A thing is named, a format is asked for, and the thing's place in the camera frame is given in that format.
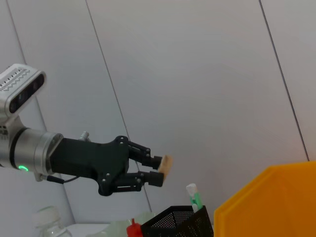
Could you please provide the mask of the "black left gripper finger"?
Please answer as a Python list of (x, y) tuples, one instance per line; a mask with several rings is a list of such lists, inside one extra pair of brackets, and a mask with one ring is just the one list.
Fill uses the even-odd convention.
[(158, 170), (162, 157), (153, 156), (151, 157), (151, 149), (128, 141), (129, 158), (141, 163), (143, 166), (151, 167), (152, 169)]
[(162, 187), (164, 174), (160, 172), (126, 173), (120, 175), (110, 184), (111, 193), (140, 192), (145, 183), (150, 186)]

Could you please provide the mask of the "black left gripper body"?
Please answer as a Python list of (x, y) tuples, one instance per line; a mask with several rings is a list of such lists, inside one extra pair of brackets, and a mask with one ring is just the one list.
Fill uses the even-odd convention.
[(73, 175), (97, 182), (98, 193), (129, 192), (127, 177), (129, 161), (128, 138), (118, 136), (110, 143), (93, 143), (63, 138), (50, 156), (54, 173)]

